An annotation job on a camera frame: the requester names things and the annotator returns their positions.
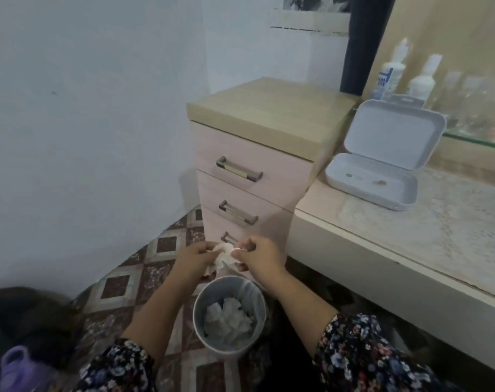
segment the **sleeve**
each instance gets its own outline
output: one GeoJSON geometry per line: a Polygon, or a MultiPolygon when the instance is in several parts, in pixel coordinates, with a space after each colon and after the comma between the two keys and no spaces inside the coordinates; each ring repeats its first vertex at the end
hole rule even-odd
{"type": "Polygon", "coordinates": [[[156,391],[153,363],[142,347],[120,338],[81,369],[75,391],[156,391]]]}
{"type": "Polygon", "coordinates": [[[440,382],[380,335],[375,316],[338,314],[320,338],[315,357],[327,390],[460,391],[440,382]]]}

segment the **white wall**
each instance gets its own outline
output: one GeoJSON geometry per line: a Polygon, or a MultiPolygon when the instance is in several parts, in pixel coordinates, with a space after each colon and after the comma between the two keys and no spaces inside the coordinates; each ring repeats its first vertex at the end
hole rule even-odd
{"type": "Polygon", "coordinates": [[[275,0],[202,0],[211,92],[263,76],[338,90],[347,37],[269,27],[275,0]]]}
{"type": "Polygon", "coordinates": [[[200,0],[0,0],[0,287],[74,296],[198,204],[200,0]]]}

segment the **white desk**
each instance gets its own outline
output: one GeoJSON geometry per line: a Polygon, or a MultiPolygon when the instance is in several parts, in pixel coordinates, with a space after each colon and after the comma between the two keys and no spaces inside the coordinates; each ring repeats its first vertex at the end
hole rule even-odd
{"type": "Polygon", "coordinates": [[[495,369],[495,188],[426,168],[393,212],[331,188],[297,204],[287,251],[495,369]]]}

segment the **drawer handle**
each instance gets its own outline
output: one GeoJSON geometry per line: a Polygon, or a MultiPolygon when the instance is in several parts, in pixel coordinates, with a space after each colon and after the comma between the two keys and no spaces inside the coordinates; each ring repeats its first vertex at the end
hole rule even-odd
{"type": "Polygon", "coordinates": [[[228,204],[226,200],[223,200],[222,203],[218,205],[218,208],[220,210],[223,210],[225,213],[229,213],[231,216],[243,220],[244,222],[248,223],[250,226],[254,225],[258,220],[258,216],[251,216],[250,214],[244,212],[243,210],[240,210],[237,207],[228,204]]]}
{"type": "Polygon", "coordinates": [[[231,237],[231,235],[229,235],[229,232],[227,232],[227,231],[224,232],[224,235],[222,235],[220,237],[220,239],[226,243],[231,243],[231,244],[237,244],[238,243],[238,240],[231,237]]]}
{"type": "Polygon", "coordinates": [[[249,169],[244,168],[243,166],[233,164],[227,160],[225,156],[218,158],[217,166],[219,168],[230,171],[231,173],[237,174],[244,179],[251,180],[252,182],[257,182],[262,178],[264,172],[253,172],[249,169]]]}

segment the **countertop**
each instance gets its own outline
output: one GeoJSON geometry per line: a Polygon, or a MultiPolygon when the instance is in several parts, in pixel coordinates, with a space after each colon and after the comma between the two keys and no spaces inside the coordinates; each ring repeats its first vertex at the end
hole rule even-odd
{"type": "Polygon", "coordinates": [[[495,296],[495,187],[432,168],[394,212],[330,187],[322,171],[296,208],[495,296]]]}
{"type": "Polygon", "coordinates": [[[315,161],[355,96],[260,78],[187,104],[189,119],[315,161]]]}

